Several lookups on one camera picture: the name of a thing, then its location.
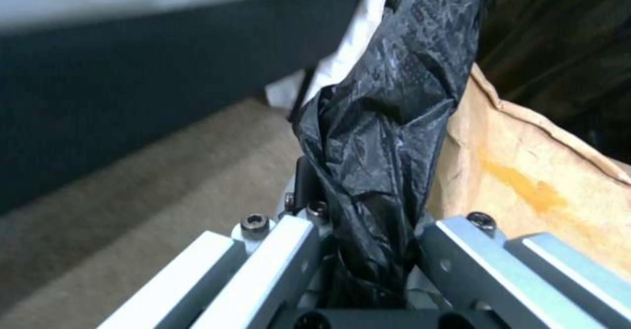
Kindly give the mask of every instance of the black plastic bag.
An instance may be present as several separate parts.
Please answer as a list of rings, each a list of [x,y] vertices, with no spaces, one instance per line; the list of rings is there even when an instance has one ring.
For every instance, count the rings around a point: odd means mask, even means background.
[[[480,67],[500,96],[631,163],[631,0],[496,0]]]
[[[349,75],[295,132],[325,191],[339,246],[328,306],[403,307],[413,230],[478,47],[488,0],[387,0]]]

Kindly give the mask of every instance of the paper bag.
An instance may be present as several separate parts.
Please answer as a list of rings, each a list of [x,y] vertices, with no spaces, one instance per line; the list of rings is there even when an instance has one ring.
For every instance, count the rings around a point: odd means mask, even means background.
[[[631,178],[542,115],[498,98],[474,66],[449,120],[427,209],[485,212],[509,237],[551,232],[631,280]]]

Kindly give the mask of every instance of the gray carpet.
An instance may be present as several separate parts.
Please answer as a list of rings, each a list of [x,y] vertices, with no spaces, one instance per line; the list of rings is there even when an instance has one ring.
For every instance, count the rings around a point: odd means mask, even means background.
[[[273,214],[299,155],[248,100],[1,216],[0,327],[94,327],[203,230]]]

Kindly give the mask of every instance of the screw head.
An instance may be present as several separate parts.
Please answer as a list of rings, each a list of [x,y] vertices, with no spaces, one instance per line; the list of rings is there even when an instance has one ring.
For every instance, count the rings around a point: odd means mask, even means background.
[[[284,210],[293,214],[296,207],[296,198],[293,192],[287,192],[284,194]]]
[[[251,214],[241,219],[241,231],[250,238],[261,238],[270,232],[270,219],[266,215]]]
[[[467,215],[467,220],[491,237],[493,236],[493,232],[497,229],[495,219],[482,212],[471,212]]]
[[[307,205],[307,218],[317,225],[329,222],[329,206],[326,202],[314,201]]]

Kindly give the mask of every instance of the orange stain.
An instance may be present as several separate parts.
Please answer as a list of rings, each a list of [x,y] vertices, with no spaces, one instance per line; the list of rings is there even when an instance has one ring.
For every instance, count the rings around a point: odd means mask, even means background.
[[[512,167],[482,158],[482,167],[489,174],[510,186],[539,215],[547,214],[557,208],[565,208],[567,200],[557,190],[544,181],[534,182]]]

